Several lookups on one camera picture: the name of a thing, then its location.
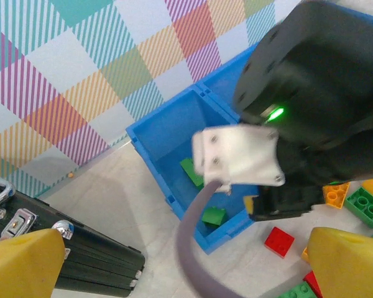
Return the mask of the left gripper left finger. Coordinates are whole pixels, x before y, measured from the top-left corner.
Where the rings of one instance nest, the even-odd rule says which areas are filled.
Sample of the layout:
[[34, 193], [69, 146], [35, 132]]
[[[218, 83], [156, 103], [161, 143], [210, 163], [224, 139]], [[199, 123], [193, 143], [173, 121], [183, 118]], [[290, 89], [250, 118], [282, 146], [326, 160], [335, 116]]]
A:
[[48, 228], [0, 241], [0, 298], [51, 298], [65, 245]]

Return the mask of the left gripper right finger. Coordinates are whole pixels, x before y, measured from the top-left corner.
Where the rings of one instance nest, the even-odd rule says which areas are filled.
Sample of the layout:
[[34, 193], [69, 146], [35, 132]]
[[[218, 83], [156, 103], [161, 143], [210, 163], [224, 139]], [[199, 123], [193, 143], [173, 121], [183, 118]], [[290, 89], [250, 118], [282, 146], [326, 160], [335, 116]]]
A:
[[373, 298], [373, 238], [315, 227], [307, 244], [323, 298]]

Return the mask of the small red square lego brick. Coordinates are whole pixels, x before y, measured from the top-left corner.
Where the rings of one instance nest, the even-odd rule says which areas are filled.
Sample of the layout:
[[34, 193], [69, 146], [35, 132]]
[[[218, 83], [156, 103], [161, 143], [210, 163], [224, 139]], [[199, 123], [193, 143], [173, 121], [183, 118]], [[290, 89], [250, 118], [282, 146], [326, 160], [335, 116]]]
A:
[[278, 227], [274, 227], [264, 242], [266, 248], [281, 258], [285, 258], [295, 238]]

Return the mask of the narrow red lego brick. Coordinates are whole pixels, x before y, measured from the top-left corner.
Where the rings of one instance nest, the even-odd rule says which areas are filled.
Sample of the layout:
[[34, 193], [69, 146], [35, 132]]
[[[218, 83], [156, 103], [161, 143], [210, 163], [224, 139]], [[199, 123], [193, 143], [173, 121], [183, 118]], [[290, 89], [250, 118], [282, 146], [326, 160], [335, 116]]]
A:
[[309, 285], [309, 287], [315, 293], [315, 296], [317, 298], [323, 298], [323, 295], [321, 293], [320, 287], [318, 285], [318, 282], [313, 271], [310, 271], [308, 274], [306, 274], [303, 280]]

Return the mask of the green rectangular lego brick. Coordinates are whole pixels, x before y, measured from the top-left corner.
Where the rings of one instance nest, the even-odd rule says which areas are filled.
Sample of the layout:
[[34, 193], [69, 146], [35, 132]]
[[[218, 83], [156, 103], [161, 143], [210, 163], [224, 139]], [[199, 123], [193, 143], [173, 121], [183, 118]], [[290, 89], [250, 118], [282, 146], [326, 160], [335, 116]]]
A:
[[283, 294], [279, 295], [277, 298], [318, 298], [313, 292], [309, 284], [305, 281], [296, 285], [292, 289]]
[[203, 177], [195, 172], [193, 159], [192, 158], [185, 158], [180, 162], [180, 166], [189, 177], [190, 181], [193, 185], [201, 190], [204, 187]]

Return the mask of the yellow rectangular lego brick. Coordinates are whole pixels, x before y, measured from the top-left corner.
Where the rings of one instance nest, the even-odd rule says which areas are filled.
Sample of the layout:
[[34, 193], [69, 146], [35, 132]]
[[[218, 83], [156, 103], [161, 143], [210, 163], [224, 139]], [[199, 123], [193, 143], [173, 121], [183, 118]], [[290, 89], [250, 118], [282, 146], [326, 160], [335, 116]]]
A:
[[326, 205], [336, 209], [342, 209], [346, 195], [349, 191], [350, 182], [323, 187], [323, 195]]

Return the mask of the blue three-compartment plastic bin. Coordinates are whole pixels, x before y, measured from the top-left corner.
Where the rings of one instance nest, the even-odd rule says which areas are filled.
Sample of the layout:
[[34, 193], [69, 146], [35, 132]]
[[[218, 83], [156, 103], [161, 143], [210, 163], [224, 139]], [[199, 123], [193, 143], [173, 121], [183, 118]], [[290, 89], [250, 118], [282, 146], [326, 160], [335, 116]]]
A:
[[[179, 219], [201, 189], [182, 168], [182, 161], [192, 157], [192, 136], [206, 127], [239, 121], [231, 107], [232, 96], [242, 68], [256, 46], [253, 43], [198, 84], [185, 89], [126, 129], [166, 203]], [[210, 199], [208, 207], [222, 210], [226, 221], [217, 228], [198, 222], [195, 240], [206, 254], [252, 224], [242, 198], [257, 193], [256, 186], [236, 185], [230, 195], [220, 192]]]

